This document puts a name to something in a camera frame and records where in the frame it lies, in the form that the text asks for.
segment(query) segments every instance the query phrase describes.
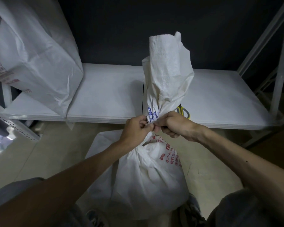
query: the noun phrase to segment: plastic woven bag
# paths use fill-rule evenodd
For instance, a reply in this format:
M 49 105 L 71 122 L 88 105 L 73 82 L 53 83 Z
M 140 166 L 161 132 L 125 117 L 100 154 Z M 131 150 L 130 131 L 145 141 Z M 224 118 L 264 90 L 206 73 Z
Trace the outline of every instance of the plastic woven bag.
M 57 0 L 0 0 L 0 81 L 65 117 L 83 78 Z
M 193 78 L 190 54 L 176 36 L 150 37 L 143 61 L 148 121 L 174 110 Z M 122 130 L 99 133 L 86 158 L 105 150 Z M 143 143 L 109 167 L 88 189 L 95 207 L 131 219 L 149 219 L 181 206 L 189 196 L 176 150 L 151 132 Z

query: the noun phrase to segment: forearm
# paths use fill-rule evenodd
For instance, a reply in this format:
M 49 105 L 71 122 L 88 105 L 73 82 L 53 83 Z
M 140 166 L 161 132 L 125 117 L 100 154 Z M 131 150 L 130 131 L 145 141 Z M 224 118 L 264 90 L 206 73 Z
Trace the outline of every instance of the forearm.
M 103 152 L 27 189 L 0 206 L 0 226 L 51 226 L 116 160 L 130 150 L 116 142 Z
M 284 170 L 208 128 L 199 142 L 231 168 L 268 206 L 284 217 Z

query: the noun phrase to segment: person's left arm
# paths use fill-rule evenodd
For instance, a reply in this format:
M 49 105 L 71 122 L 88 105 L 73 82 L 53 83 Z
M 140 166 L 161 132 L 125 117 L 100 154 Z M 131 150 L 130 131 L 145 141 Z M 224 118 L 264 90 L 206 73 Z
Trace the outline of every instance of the person's left arm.
M 139 145 L 154 125 L 127 120 L 120 140 L 103 152 L 34 185 L 0 206 L 0 226 L 52 226 L 116 160 Z

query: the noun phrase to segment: hand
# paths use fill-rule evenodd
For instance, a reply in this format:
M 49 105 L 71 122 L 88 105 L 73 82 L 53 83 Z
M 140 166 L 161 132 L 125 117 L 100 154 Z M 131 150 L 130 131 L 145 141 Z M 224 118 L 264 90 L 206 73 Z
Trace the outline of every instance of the hand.
M 160 128 L 163 133 L 168 134 L 172 138 L 177 138 L 182 135 L 188 141 L 198 142 L 202 131 L 207 127 L 197 124 L 175 111 L 170 111 L 161 116 L 155 124 L 155 132 Z
M 131 147 L 131 150 L 134 149 L 143 142 L 149 132 L 154 130 L 153 123 L 146 124 L 146 116 L 143 115 L 128 119 L 119 141 Z

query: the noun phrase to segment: white bag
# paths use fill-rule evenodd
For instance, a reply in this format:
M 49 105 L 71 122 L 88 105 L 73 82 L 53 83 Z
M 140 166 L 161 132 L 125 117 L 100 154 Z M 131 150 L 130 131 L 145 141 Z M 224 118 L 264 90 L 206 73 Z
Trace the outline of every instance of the white bag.
M 143 61 L 148 121 L 174 110 L 193 78 L 190 53 L 180 33 L 150 37 L 150 56 Z M 122 130 L 99 133 L 86 158 L 105 150 Z M 88 189 L 98 209 L 132 219 L 149 219 L 181 206 L 189 196 L 177 152 L 162 137 L 147 135 Z
M 0 0 L 0 81 L 61 116 L 83 78 L 75 39 L 57 0 Z

